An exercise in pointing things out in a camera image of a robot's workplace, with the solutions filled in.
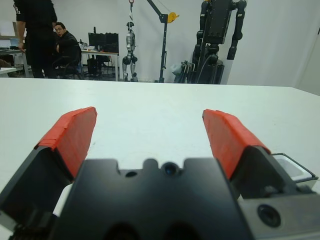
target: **silver robot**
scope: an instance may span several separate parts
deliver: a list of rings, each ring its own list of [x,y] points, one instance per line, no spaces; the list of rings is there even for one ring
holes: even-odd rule
[[[134,55],[134,51],[136,48],[136,36],[132,27],[134,26],[133,22],[128,22],[126,24],[128,27],[128,34],[126,35],[126,49],[128,50],[127,56],[122,59],[122,71],[123,71],[123,79],[124,81],[128,81],[128,73],[127,73],[127,66],[131,65],[131,81],[138,82],[137,73],[135,72],[136,69],[136,62],[138,58]]]

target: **white tabletop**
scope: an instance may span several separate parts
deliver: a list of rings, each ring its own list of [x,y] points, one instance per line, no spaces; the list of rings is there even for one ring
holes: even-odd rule
[[[12,72],[16,72],[16,71],[17,71],[17,69],[15,67],[1,67],[0,75],[1,74],[12,73]]]
[[[320,96],[290,87],[136,83],[64,79],[0,80],[0,191],[39,139],[72,110],[96,107],[87,158],[121,169],[212,157],[204,109],[237,116],[273,153],[320,176]]]

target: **person's hand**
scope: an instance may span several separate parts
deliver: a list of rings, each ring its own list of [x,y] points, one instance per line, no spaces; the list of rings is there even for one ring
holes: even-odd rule
[[[23,42],[19,42],[19,45],[18,45],[18,48],[20,49],[20,51],[22,51],[22,52],[26,52],[25,50],[24,50],[24,43]]]

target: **humanoid robot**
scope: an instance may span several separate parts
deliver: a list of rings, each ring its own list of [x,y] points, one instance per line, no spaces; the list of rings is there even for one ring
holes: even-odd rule
[[[138,58],[134,54],[136,48],[136,36],[132,30],[134,23],[130,21],[126,24],[126,26],[128,27],[128,33],[126,35],[126,49],[128,50],[128,54],[122,59],[123,79],[125,82],[128,81],[127,66],[130,65],[132,76],[131,81],[138,82],[137,73],[135,72]]]
[[[204,0],[201,5],[200,30],[196,34],[197,43],[192,62],[196,68],[195,83],[220,84],[216,77],[219,44],[224,44],[232,11],[237,9],[235,29],[227,60],[234,60],[238,41],[242,39],[246,0]]]

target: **white wall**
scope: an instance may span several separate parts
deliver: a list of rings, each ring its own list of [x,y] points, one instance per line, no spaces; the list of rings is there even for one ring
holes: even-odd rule
[[[320,36],[317,37],[298,89],[320,96]]]
[[[251,0],[228,84],[295,87],[319,29],[319,0]]]
[[[12,23],[16,21],[16,11],[14,9],[14,1],[13,0],[1,0],[0,2],[0,25],[2,26],[3,23]],[[8,48],[10,47],[10,40],[1,40],[0,39],[0,47]]]
[[[118,21],[119,21],[119,48],[120,61],[127,55],[126,34],[127,22],[130,21],[130,4],[128,0],[118,1]],[[200,12],[203,0],[161,0],[161,2],[172,12],[180,15],[173,23],[168,24],[167,30],[167,70],[164,71],[165,82],[173,82],[175,76],[170,72],[170,66],[191,60],[192,53],[197,43],[197,32],[200,29]],[[163,14],[168,14],[157,0],[154,4]],[[133,22],[136,37],[135,55],[138,58],[136,72],[139,81],[153,82],[160,76],[162,43],[164,35],[164,24],[160,23],[159,17],[147,0],[136,0],[133,5]],[[235,25],[235,15],[230,21],[228,36],[232,37]],[[218,56],[225,60],[231,45],[231,39],[226,40],[224,45],[220,45]],[[228,76],[232,61],[225,68]]]
[[[88,33],[117,33],[117,0],[52,0],[59,22],[78,41],[89,43]]]

